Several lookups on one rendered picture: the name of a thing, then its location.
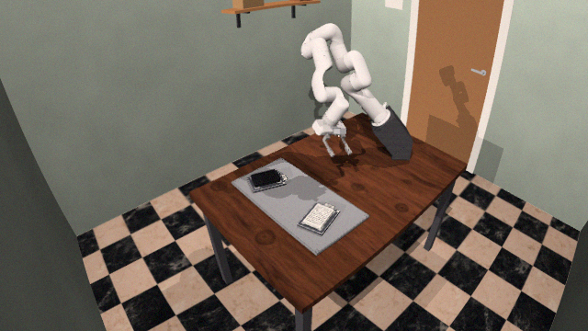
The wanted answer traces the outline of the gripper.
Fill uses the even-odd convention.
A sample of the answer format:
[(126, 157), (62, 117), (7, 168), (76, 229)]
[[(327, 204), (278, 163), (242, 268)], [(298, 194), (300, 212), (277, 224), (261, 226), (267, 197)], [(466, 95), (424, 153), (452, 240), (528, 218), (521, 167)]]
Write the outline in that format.
[[(338, 128), (345, 128), (345, 125), (342, 123), (341, 120), (339, 120), (339, 122), (336, 124), (336, 126)], [(350, 155), (352, 153), (352, 151), (350, 150), (349, 146), (347, 145), (347, 143), (345, 142), (345, 134), (339, 135), (339, 134), (334, 134), (334, 129), (331, 129), (330, 126), (323, 120), (316, 120), (315, 122), (313, 122), (312, 124), (312, 128), (314, 129), (314, 131), (316, 132), (317, 135), (323, 136), (322, 141), (325, 144), (328, 153), (330, 154), (331, 157), (334, 157), (334, 152), (332, 151), (332, 149), (329, 147), (328, 143), (326, 142), (326, 140), (330, 139), (331, 135), (334, 136), (340, 136), (342, 142), (345, 145), (345, 150), (348, 153), (348, 155)], [(329, 136), (330, 135), (330, 136)]]

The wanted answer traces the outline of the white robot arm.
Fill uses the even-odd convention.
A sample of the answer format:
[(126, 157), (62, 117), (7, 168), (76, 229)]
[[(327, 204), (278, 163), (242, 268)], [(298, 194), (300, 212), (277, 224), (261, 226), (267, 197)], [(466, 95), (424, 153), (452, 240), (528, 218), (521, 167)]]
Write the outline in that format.
[(374, 127), (384, 124), (390, 117), (390, 111), (386, 109), (386, 102), (383, 106), (380, 105), (367, 89), (372, 80), (364, 57), (358, 51), (347, 52), (342, 32), (333, 23), (325, 24), (309, 33), (301, 46), (302, 56), (314, 60), (315, 72), (311, 86), (316, 100), (320, 103), (332, 103), (323, 115), (323, 120), (334, 129), (334, 134), (346, 134), (347, 128), (338, 128), (336, 124), (349, 109), (349, 103), (339, 87), (324, 88), (322, 80), (323, 74), (333, 67), (326, 42), (328, 40), (331, 41), (330, 52), (338, 71), (342, 74), (356, 71), (341, 80), (342, 89), (373, 120), (371, 123)]

